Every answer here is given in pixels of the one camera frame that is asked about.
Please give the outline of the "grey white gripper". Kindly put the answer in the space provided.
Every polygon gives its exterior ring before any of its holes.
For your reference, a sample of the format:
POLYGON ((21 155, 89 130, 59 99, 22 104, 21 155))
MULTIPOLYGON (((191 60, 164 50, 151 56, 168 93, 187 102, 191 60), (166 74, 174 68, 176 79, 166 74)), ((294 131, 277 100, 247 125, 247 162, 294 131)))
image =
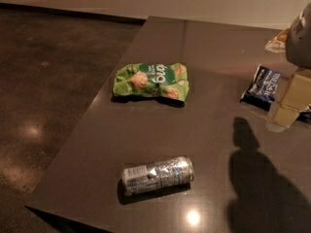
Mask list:
POLYGON ((311 3, 290 27, 286 58, 292 64, 306 69, 298 69, 290 77, 281 100, 286 107, 277 102, 271 105, 267 117, 268 129, 288 129, 298 118, 299 112, 311 103, 311 3))

